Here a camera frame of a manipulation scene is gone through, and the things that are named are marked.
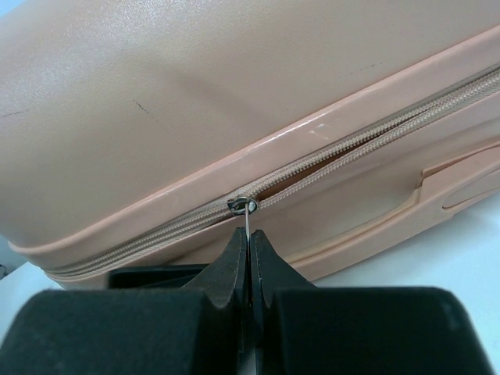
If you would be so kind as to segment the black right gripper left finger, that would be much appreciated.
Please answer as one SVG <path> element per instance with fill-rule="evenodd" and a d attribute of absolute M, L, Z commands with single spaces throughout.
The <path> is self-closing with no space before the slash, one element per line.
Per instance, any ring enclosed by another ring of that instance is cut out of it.
<path fill-rule="evenodd" d="M 19 311 L 4 374 L 235 374 L 247 238 L 178 289 L 48 290 Z"/>

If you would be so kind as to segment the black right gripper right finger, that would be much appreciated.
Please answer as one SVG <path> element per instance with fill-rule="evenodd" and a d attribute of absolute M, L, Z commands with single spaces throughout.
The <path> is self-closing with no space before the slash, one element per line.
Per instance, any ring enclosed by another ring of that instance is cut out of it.
<path fill-rule="evenodd" d="M 317 287 L 249 240 L 260 374 L 491 374 L 461 302 L 435 287 Z"/>

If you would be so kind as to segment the pink hard-shell suitcase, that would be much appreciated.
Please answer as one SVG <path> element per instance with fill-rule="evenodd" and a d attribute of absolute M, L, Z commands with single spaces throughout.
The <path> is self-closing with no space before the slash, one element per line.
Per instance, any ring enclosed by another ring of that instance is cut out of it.
<path fill-rule="evenodd" d="M 496 1 L 25 1 L 1 18 L 1 234 L 67 287 L 210 263 L 315 280 L 499 189 Z"/>

